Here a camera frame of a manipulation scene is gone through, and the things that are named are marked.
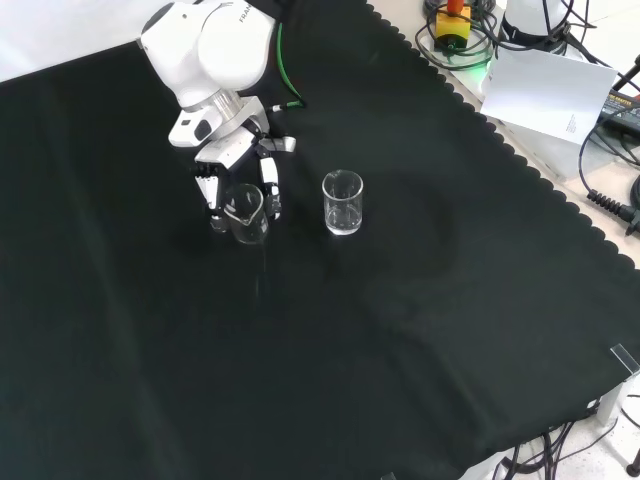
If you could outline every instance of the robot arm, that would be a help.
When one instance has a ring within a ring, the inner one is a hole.
[[[274,25],[243,0],[170,3],[147,22],[140,44],[182,107],[172,145],[202,145],[243,109],[236,91],[264,74]]]
[[[271,139],[257,97],[238,90],[263,76],[275,21],[243,0],[170,3],[142,30],[140,45],[182,112],[169,134],[176,147],[204,146],[194,175],[214,230],[226,230],[223,197],[230,173],[258,162],[268,214],[280,214],[278,171],[271,151],[292,151],[294,139]]]

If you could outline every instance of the table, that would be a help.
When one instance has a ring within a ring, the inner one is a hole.
[[[135,45],[3,85],[15,477],[454,480],[624,380],[629,263],[363,2],[297,8],[284,51],[313,107],[273,119],[298,155],[262,250],[211,236]],[[344,241],[322,223],[336,168],[365,181]]]

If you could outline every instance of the glass beaker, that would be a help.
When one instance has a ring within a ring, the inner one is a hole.
[[[262,243],[269,231],[269,221],[264,213],[264,197],[255,185],[241,183],[227,189],[224,212],[229,226],[240,243]]]
[[[364,184],[357,173],[336,170],[322,182],[324,220],[334,235],[351,235],[362,224]]]

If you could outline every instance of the white paper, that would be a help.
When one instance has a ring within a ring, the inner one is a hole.
[[[491,65],[482,114],[581,144],[593,128],[615,70],[539,50],[503,48]]]

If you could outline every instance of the white wall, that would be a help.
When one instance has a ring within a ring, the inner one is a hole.
[[[171,0],[0,0],[0,82],[135,40]]]

